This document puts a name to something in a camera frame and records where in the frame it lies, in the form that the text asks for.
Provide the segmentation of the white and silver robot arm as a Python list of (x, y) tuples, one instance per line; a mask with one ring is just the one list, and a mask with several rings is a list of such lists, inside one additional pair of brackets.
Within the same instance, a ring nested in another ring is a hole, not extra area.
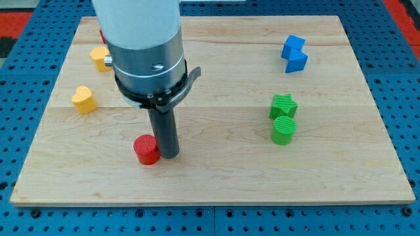
[(178, 0), (93, 0), (115, 81), (141, 108), (166, 104), (187, 78)]

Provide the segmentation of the red block behind arm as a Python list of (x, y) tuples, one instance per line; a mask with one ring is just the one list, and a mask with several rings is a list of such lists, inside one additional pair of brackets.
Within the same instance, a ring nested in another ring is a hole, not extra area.
[(99, 33), (100, 33), (100, 36), (101, 36), (101, 39), (102, 39), (103, 44), (106, 44), (106, 39), (105, 39), (105, 36), (104, 36), (104, 34), (103, 34), (103, 32), (102, 32), (101, 29), (99, 29)]

